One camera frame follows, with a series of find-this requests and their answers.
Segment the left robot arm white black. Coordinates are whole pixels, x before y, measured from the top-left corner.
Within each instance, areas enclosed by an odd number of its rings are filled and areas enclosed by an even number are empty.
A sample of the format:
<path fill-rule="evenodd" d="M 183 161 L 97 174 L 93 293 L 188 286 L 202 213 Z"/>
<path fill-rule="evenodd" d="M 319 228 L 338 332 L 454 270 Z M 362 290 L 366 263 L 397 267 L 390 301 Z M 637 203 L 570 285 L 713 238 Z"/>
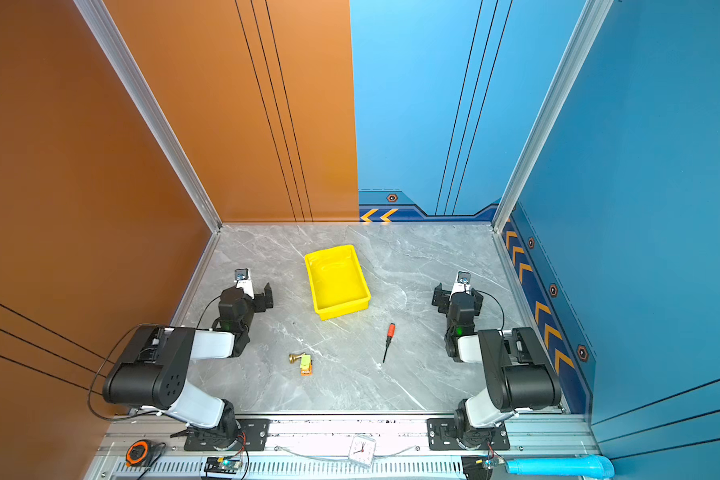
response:
<path fill-rule="evenodd" d="M 250 286 L 250 281 L 239 280 L 222 291 L 219 317 L 208 329 L 138 326 L 104 381 L 105 402 L 141 407 L 147 414 L 181 422 L 185 428 L 172 436 L 184 438 L 187 451 L 244 447 L 244 426 L 232 402 L 192 384 L 188 370 L 193 360 L 241 356 L 250 342 L 254 315 L 274 306 L 269 284 L 261 293 Z"/>

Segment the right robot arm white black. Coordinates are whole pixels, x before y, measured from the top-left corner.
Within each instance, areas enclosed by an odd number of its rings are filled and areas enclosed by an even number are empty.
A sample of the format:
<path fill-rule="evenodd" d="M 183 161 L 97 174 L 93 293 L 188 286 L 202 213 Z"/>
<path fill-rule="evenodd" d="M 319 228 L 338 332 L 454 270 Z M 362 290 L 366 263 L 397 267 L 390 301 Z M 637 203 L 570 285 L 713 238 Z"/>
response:
<path fill-rule="evenodd" d="M 457 282 L 450 291 L 437 285 L 432 297 L 432 305 L 446 317 L 448 357 L 483 369 L 485 386 L 459 403 L 448 433 L 467 450 L 494 448 L 504 423 L 520 410 L 554 407 L 563 397 L 559 376 L 533 328 L 476 328 L 486 296 Z"/>

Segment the red black screwdriver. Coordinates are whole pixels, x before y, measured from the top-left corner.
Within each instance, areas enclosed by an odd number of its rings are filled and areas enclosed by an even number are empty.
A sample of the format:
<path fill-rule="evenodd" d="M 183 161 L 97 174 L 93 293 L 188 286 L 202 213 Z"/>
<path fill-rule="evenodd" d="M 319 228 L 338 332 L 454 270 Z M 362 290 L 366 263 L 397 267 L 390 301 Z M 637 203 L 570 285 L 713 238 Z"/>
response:
<path fill-rule="evenodd" d="M 396 324 L 395 324 L 395 323 L 390 323 L 389 326 L 388 326 L 388 328 L 387 328 L 387 333 L 386 333 L 385 349 L 384 349 L 384 354 L 383 354 L 383 357 L 382 357 L 382 362 L 383 362 L 383 363 L 386 362 L 386 358 L 387 358 L 387 355 L 388 355 L 388 351 L 389 351 L 390 345 L 391 345 L 391 343 L 392 343 L 392 340 L 393 340 L 393 338 L 394 338 L 394 336 L 395 336 L 395 332 L 396 332 Z"/>

